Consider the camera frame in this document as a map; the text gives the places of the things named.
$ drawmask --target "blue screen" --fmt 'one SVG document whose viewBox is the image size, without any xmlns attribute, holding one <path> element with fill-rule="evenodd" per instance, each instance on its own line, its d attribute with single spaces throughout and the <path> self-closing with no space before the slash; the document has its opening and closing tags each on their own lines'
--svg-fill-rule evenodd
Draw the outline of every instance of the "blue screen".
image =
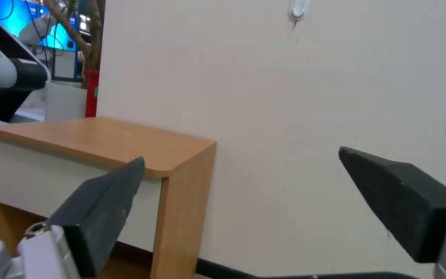
<svg viewBox="0 0 446 279">
<path fill-rule="evenodd" d="M 0 24 L 15 36 L 18 36 L 20 30 L 27 26 L 27 24 L 32 24 L 31 19 L 39 18 L 49 12 L 46 6 L 39 5 L 32 0 L 27 0 L 27 3 L 28 7 L 25 0 L 13 0 L 13 2 L 12 0 L 0 0 L 0 18 L 7 17 L 11 13 L 12 5 L 14 5 L 11 16 L 7 19 L 0 20 Z M 71 18 L 70 23 L 76 28 L 75 18 Z M 61 24 L 52 26 L 50 30 L 49 35 L 42 39 L 39 45 L 62 49 L 64 51 L 76 50 L 75 42 L 69 37 Z"/>
</svg>

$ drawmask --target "white wall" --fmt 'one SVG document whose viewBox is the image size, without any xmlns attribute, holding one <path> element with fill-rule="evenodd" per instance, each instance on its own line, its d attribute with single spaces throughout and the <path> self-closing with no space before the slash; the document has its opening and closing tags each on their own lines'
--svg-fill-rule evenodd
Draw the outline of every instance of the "white wall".
<svg viewBox="0 0 446 279">
<path fill-rule="evenodd" d="M 446 1 L 108 1 L 99 115 L 218 141 L 201 257 L 259 275 L 429 277 L 338 160 L 446 184 Z"/>
</svg>

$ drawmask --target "plant stem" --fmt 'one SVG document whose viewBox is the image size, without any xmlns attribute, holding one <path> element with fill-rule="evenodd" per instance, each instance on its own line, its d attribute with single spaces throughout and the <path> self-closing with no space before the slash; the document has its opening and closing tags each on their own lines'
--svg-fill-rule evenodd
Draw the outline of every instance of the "plant stem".
<svg viewBox="0 0 446 279">
<path fill-rule="evenodd" d="M 48 8 L 50 13 L 56 18 L 56 20 L 63 25 L 68 35 L 76 42 L 78 48 L 84 53 L 85 57 L 89 57 L 91 48 L 87 42 L 82 39 L 80 34 L 73 29 L 66 14 L 63 14 L 60 9 L 55 6 L 53 0 L 43 0 L 44 5 Z"/>
</svg>

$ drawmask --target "black baseboard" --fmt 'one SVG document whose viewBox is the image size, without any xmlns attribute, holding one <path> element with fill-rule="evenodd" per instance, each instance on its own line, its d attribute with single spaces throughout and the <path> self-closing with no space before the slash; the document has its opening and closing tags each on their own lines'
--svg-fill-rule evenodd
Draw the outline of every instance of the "black baseboard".
<svg viewBox="0 0 446 279">
<path fill-rule="evenodd" d="M 197 274 L 212 279 L 236 279 L 236 278 L 257 278 L 251 274 L 231 269 L 224 265 L 218 265 L 202 258 L 197 260 Z"/>
<path fill-rule="evenodd" d="M 145 265 L 150 265 L 153 260 L 153 253 L 138 249 L 137 247 L 125 244 L 122 242 L 117 242 L 111 256 L 121 257 L 121 258 L 134 258 L 136 262 L 144 263 Z M 200 258 L 197 261 L 197 274 L 209 277 L 212 279 L 237 279 L 237 278 L 255 278 L 251 274 L 234 270 L 224 265 L 218 265 L 207 260 Z"/>
</svg>

